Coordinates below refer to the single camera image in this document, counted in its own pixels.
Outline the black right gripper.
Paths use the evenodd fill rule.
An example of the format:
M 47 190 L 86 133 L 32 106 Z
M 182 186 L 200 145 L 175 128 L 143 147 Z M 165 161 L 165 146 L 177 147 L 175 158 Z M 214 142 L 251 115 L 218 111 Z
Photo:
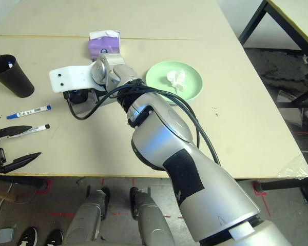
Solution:
M 73 105 L 77 104 L 97 104 L 98 96 L 94 89 L 79 89 L 63 92 L 63 97 Z

